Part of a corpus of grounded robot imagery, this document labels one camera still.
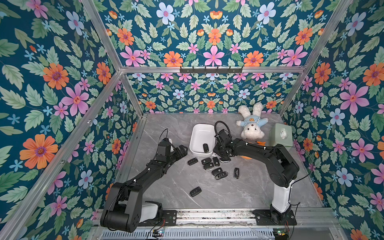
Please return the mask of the black car key front isolated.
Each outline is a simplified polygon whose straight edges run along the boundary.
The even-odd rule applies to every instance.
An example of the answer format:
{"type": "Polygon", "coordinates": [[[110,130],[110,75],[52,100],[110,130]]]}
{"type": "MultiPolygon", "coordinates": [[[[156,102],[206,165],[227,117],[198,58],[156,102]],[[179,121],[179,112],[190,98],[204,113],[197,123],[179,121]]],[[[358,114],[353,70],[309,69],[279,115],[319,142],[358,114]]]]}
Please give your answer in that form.
{"type": "Polygon", "coordinates": [[[193,197],[199,195],[201,192],[202,192],[202,189],[200,187],[196,187],[190,191],[190,196],[193,198],[193,197]]]}

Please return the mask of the white plastic storage box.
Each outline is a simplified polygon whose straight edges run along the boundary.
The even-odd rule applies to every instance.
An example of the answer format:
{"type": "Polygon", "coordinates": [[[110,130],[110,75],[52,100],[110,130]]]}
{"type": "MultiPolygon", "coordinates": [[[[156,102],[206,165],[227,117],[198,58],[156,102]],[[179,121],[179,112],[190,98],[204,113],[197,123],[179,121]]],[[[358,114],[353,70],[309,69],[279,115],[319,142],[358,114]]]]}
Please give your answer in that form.
{"type": "Polygon", "coordinates": [[[196,124],[193,127],[190,151],[196,157],[210,157],[213,154],[213,148],[215,146],[215,128],[209,124],[196,124]],[[208,144],[210,151],[204,153],[203,144],[208,144]]]}

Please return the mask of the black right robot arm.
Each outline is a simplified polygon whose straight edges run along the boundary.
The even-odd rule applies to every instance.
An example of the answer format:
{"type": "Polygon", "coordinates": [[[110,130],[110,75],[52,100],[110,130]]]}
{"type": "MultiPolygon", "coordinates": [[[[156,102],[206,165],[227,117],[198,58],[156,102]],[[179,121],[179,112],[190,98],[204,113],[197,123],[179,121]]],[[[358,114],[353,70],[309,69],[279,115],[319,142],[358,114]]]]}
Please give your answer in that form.
{"type": "Polygon", "coordinates": [[[265,147],[233,139],[232,135],[220,130],[215,132],[216,145],[213,152],[228,162],[232,157],[247,157],[260,161],[266,166],[268,176],[274,183],[274,196],[270,205],[270,220],[277,225],[288,221],[291,211],[290,197],[292,185],[300,170],[298,164],[283,145],[265,147]]]}

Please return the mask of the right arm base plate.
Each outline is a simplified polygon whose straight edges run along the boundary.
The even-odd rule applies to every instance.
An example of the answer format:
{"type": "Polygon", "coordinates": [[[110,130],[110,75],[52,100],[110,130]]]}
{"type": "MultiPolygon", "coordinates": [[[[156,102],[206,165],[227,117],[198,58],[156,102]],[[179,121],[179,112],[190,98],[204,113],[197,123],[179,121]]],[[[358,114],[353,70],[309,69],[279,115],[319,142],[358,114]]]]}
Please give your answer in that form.
{"type": "Polygon", "coordinates": [[[296,226],[297,221],[294,212],[288,209],[285,213],[281,214],[277,211],[271,210],[253,210],[252,214],[255,216],[258,226],[296,226]]]}

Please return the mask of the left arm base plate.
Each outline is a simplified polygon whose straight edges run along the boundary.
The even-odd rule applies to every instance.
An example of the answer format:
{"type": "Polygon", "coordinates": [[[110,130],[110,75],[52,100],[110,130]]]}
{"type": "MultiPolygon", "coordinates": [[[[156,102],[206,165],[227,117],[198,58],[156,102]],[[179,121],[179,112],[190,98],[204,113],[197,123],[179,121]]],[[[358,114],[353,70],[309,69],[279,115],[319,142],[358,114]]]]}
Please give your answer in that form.
{"type": "Polygon", "coordinates": [[[178,218],[177,213],[176,210],[165,210],[160,217],[139,223],[139,227],[153,227],[155,224],[166,227],[175,226],[178,218]]]}

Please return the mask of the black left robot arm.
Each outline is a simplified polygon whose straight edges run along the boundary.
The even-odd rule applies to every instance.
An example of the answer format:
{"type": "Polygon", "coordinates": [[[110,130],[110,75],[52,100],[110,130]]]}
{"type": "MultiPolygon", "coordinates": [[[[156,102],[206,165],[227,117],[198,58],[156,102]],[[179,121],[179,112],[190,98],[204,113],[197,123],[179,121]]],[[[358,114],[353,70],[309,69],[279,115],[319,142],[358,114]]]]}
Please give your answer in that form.
{"type": "Polygon", "coordinates": [[[175,147],[169,138],[161,140],[155,156],[142,172],[124,183],[112,185],[100,225],[114,231],[134,232],[141,222],[144,192],[187,155],[186,146],[175,147]]]}

